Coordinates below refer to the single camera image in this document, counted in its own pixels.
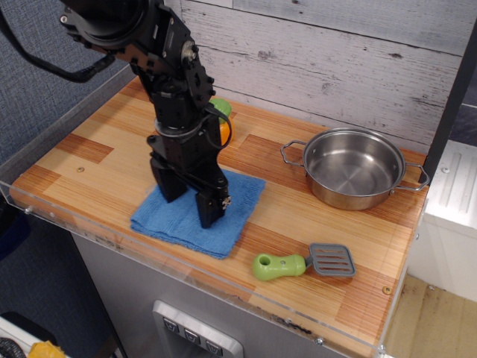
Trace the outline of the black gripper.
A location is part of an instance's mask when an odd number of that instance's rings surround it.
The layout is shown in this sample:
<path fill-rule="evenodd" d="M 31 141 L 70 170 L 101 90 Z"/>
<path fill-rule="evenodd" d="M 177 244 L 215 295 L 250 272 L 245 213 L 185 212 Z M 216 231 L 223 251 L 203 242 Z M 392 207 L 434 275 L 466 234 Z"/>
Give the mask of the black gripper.
<path fill-rule="evenodd" d="M 206 111 L 189 128 L 170 128 L 158 119 L 156 135 L 147 138 L 152 149 L 151 170 L 163 198 L 171 203 L 192 187 L 200 224 L 210 228 L 231 203 L 228 181 L 218 166 L 221 144 L 219 111 Z"/>

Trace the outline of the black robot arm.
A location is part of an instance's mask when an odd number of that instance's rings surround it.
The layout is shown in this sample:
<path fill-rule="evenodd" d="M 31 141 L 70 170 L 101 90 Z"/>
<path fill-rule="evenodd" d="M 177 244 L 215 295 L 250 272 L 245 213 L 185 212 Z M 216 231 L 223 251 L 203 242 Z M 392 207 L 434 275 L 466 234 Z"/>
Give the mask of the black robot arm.
<path fill-rule="evenodd" d="M 87 48 L 130 64 L 156 113 L 151 169 L 167 202 L 191 187 L 202 227 L 223 217 L 228 181 L 218 166 L 220 122 L 214 80 L 190 30 L 163 1 L 65 1 L 62 23 Z"/>

